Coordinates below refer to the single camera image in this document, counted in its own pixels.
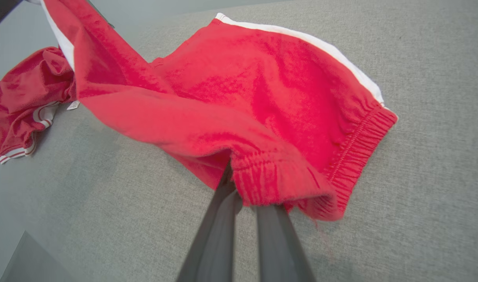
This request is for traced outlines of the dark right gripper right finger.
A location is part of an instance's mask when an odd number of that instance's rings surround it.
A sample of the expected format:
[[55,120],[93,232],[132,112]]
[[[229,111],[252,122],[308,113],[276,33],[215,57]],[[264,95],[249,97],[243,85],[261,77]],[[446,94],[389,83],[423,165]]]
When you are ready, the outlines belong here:
[[315,282],[300,240],[283,206],[258,206],[259,273],[262,282]]

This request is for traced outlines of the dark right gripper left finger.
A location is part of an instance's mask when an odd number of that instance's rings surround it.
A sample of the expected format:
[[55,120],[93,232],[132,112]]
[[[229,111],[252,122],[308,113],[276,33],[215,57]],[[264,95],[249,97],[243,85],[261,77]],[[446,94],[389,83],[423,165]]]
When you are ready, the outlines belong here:
[[235,218],[243,206],[228,163],[194,237],[177,282],[231,282]]

